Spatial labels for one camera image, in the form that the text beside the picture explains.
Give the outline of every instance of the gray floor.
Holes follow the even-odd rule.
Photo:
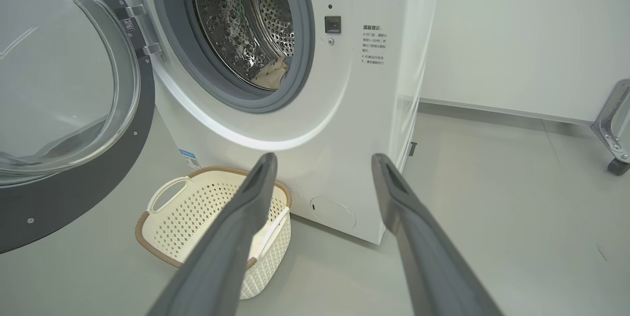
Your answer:
[[[60,231],[0,255],[0,315],[143,315],[175,270],[133,227],[189,171],[156,116],[128,177]],[[507,315],[626,315],[630,176],[585,127],[426,106],[405,168],[421,201]],[[411,315],[395,240],[380,246],[293,218],[267,288],[238,315]]]

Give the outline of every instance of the laundry basket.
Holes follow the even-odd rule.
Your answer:
[[[135,238],[157,258],[180,268],[246,175],[246,171],[216,166],[167,182],[142,213]],[[160,195],[180,182],[184,187],[155,209]],[[278,268],[291,239],[290,207],[288,189],[276,181],[268,220],[252,239],[241,299],[259,294]]]

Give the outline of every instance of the white handle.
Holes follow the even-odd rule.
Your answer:
[[[160,206],[158,210],[154,210],[153,206],[155,205],[155,203],[158,200],[158,198],[160,197],[160,195],[162,195],[164,192],[166,192],[167,189],[171,188],[172,186],[174,186],[175,184],[177,184],[179,182],[186,182],[186,184],[182,187],[182,189],[180,189],[179,192],[175,193],[171,197],[171,199],[169,199],[167,202],[162,204],[162,206]],[[160,187],[157,190],[157,192],[155,194],[153,194],[153,197],[151,197],[151,200],[149,201],[149,206],[147,207],[147,211],[150,214],[155,214],[155,213],[159,212],[160,210],[164,209],[164,207],[166,207],[171,201],[173,201],[173,199],[175,199],[178,195],[180,195],[180,193],[182,193],[183,190],[187,188],[187,186],[189,186],[189,183],[192,183],[192,180],[188,176],[179,177],[179,178],[176,178],[176,179],[173,179],[171,181],[166,182],[164,184],[164,186]]]
[[[260,260],[260,256],[261,254],[263,254],[265,247],[267,247],[267,244],[269,243],[269,239],[272,238],[272,235],[274,235],[274,232],[278,228],[278,226],[280,226],[280,224],[284,220],[286,220],[286,218],[288,217],[288,211],[289,211],[288,206],[285,206],[284,209],[282,209],[282,211],[278,214],[278,217],[275,218],[274,222],[272,223],[272,226],[269,228],[269,231],[267,231],[267,233],[265,234],[265,238],[263,238],[263,242],[261,242],[260,244],[261,248],[259,249],[259,253],[253,256],[254,258],[256,258],[256,260]]]

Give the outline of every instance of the caster wheel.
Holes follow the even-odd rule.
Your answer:
[[[613,159],[608,164],[608,171],[615,173],[618,176],[623,175],[624,173],[630,170],[630,163],[625,163],[623,161],[619,161],[618,159]]]

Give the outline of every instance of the qr code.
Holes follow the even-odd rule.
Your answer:
[[[135,31],[135,27],[133,26],[133,22],[131,22],[131,18],[128,18],[126,20],[122,20],[122,24],[125,27],[125,30],[130,32],[130,31]]]

